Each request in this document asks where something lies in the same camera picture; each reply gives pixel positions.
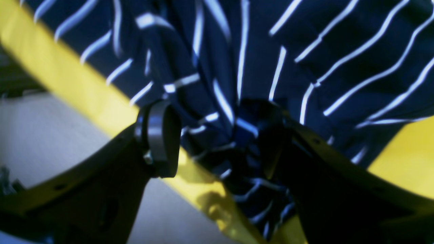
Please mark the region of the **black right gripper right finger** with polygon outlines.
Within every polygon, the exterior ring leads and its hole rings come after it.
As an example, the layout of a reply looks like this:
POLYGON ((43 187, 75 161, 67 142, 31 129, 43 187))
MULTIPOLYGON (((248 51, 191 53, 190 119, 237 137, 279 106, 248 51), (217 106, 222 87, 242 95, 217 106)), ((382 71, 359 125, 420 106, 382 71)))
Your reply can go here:
POLYGON ((352 164, 287 110, 245 99, 261 170, 288 187, 309 244, 432 244, 433 200, 352 164))

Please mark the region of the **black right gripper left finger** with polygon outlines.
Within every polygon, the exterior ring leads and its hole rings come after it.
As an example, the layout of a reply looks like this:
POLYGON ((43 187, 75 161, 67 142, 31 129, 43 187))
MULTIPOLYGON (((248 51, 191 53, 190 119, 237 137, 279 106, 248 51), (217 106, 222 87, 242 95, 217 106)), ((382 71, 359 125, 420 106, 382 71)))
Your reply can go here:
POLYGON ((125 244, 144 189, 178 171, 181 122, 168 100, 66 172, 18 192, 1 180, 1 231, 43 244, 125 244))

